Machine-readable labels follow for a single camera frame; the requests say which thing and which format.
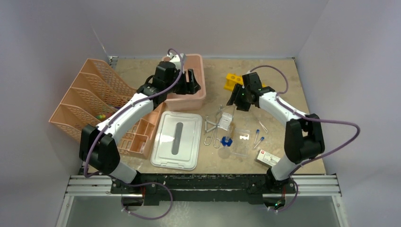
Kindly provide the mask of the graduated cylinder with blue base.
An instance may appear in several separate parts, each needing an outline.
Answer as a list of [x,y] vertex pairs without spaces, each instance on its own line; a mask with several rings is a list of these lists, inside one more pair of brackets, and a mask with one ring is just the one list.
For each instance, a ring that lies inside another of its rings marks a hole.
[[233,143],[233,137],[235,134],[235,124],[232,122],[227,128],[226,134],[221,139],[223,147],[230,147]]

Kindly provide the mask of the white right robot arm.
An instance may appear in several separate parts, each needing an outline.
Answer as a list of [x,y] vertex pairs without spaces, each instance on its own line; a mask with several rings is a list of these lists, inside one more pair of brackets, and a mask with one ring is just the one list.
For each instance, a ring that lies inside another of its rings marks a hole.
[[284,156],[266,173],[265,185],[270,192],[283,188],[290,175],[305,160],[325,151],[320,118],[294,109],[271,87],[263,87],[256,72],[242,76],[243,84],[235,84],[227,105],[248,112],[252,105],[267,111],[285,127]]

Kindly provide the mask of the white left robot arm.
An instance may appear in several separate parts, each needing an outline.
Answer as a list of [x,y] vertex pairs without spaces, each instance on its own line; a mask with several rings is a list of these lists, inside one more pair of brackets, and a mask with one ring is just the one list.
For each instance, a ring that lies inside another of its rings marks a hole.
[[166,101],[168,94],[194,95],[200,90],[192,70],[186,81],[183,61],[161,61],[154,75],[147,78],[133,97],[111,117],[97,126],[88,124],[81,131],[79,158],[99,172],[122,181],[128,193],[140,190],[138,171],[120,159],[117,145],[123,135],[142,117]]

